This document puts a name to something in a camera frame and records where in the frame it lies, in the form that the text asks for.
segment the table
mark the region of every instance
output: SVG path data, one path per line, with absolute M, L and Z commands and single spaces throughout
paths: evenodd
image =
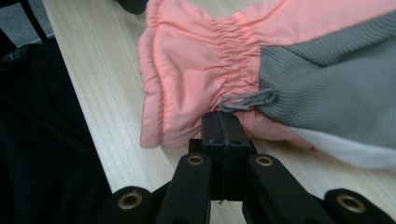
M 211 15 L 226 16 L 259 0 L 190 0 Z M 187 147 L 139 146 L 144 94 L 136 46 L 144 15 L 113 0 L 43 0 L 97 152 L 113 191 L 153 191 L 168 182 Z M 346 188 L 364 195 L 396 219 L 396 173 L 362 170 L 288 143 L 254 140 L 283 162 L 312 194 Z M 241 203 L 212 203 L 212 223 L 243 223 Z

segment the pink glove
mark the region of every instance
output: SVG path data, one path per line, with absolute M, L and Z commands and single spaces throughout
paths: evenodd
M 138 46 L 146 93 L 141 146 L 184 145 L 224 97 L 258 91 L 260 46 L 301 43 L 395 8 L 394 0 L 267 0 L 212 18 L 186 0 L 148 1 Z M 311 147 L 256 111 L 235 115 L 251 137 Z

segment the pink garment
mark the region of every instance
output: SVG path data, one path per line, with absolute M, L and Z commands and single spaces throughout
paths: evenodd
M 267 0 L 212 18 L 187 0 L 150 0 L 138 53 L 146 93 L 142 147 L 199 137 L 201 116 L 224 97 L 259 89 L 260 46 L 305 42 L 396 9 L 394 0 Z M 288 127 L 238 111 L 247 134 L 311 148 Z

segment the gray textured panel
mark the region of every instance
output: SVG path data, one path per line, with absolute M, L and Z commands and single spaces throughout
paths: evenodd
M 288 47 L 262 47 L 256 106 L 290 127 L 396 148 L 396 13 Z

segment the ruched fabric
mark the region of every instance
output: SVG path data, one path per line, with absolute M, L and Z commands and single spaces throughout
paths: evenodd
M 199 137 L 201 116 L 224 97 L 259 89 L 261 46 L 302 43 L 392 11 L 393 0 L 267 0 L 213 18 L 186 0 L 150 0 L 138 53 L 146 94 L 142 147 Z M 310 147 L 260 113 L 238 111 L 250 137 Z

